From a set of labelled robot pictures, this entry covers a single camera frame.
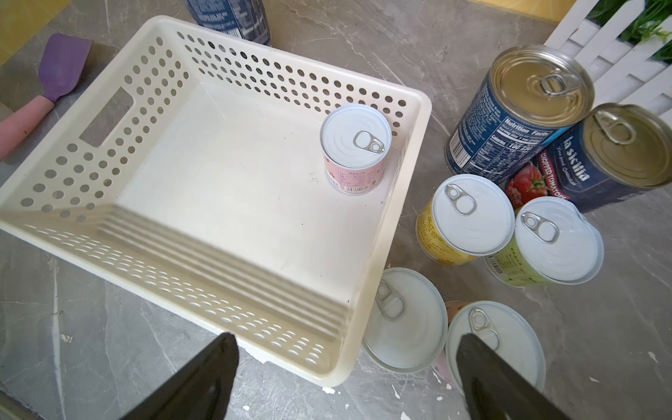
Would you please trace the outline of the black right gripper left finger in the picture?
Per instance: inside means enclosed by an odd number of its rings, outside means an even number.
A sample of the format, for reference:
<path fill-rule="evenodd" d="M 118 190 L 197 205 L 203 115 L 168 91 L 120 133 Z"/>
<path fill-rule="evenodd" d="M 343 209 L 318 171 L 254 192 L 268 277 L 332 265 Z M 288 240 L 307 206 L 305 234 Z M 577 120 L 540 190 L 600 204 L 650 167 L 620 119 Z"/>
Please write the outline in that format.
<path fill-rule="evenodd" d="M 223 419 L 239 366 L 236 336 L 220 334 L 125 419 Z"/>

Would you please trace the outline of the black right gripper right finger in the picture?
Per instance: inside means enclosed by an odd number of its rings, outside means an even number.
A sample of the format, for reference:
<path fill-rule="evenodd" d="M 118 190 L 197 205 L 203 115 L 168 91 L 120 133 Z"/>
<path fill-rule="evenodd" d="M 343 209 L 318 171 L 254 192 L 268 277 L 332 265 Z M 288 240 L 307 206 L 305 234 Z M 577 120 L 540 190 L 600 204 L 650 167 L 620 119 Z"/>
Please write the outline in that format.
<path fill-rule="evenodd" d="M 456 361 L 472 419 L 568 418 L 475 334 L 461 338 Z"/>

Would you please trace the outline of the pink label can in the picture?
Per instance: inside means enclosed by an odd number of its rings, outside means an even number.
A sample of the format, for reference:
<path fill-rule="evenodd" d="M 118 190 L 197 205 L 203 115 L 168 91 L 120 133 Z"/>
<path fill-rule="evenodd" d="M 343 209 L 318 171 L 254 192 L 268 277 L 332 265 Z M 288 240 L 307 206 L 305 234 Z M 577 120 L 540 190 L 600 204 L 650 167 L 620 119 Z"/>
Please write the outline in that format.
<path fill-rule="evenodd" d="M 544 351 L 530 324 L 512 308 L 494 301 L 446 303 L 448 334 L 444 349 L 432 363 L 448 387 L 463 390 L 457 366 L 461 338 L 474 334 L 538 391 L 544 390 Z"/>
<path fill-rule="evenodd" d="M 325 174 L 343 194 L 367 194 L 383 179 L 392 132 L 381 112 L 361 104 L 334 110 L 320 129 Z"/>

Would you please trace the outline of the orange label white lid can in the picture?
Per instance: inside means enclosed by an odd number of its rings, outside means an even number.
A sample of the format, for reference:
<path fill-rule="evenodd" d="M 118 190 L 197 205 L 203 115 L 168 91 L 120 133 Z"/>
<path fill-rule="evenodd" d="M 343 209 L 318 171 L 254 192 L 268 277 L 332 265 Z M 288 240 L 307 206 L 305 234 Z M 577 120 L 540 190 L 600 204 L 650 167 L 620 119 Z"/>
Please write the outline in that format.
<path fill-rule="evenodd" d="M 427 369 L 446 344 L 448 317 L 434 284 L 406 268 L 385 269 L 362 344 L 381 367 L 399 374 Z"/>

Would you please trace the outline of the green label white lid can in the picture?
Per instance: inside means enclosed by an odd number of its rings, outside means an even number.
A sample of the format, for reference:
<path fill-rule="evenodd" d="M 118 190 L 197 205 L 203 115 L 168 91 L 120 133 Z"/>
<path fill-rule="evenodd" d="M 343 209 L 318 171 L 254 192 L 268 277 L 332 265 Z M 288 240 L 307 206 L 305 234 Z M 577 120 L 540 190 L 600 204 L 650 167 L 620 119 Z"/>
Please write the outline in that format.
<path fill-rule="evenodd" d="M 574 286 L 595 278 L 604 256 L 600 232 L 570 201 L 541 197 L 519 209 L 513 238 L 485 264 L 512 287 Z"/>

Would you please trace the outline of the yellow label white lid can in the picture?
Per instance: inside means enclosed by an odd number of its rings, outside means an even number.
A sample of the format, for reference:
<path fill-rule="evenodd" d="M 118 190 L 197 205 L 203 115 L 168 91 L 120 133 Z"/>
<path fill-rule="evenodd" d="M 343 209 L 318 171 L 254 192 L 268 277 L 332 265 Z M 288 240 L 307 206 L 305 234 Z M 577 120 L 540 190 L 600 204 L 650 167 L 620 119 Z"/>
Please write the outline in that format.
<path fill-rule="evenodd" d="M 471 174 L 454 175 L 436 190 L 416 220 L 416 239 L 432 260 L 449 266 L 503 250 L 516 217 L 502 189 Z"/>

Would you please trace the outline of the blue label gold lid can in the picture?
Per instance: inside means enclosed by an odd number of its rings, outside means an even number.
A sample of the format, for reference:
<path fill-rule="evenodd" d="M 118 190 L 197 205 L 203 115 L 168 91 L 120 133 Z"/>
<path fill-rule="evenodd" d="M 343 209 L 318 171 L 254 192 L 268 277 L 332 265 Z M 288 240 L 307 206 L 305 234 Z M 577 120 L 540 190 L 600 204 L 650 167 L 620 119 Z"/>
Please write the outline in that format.
<path fill-rule="evenodd" d="M 262 0 L 185 0 L 185 6 L 200 26 L 258 44 L 271 44 Z"/>

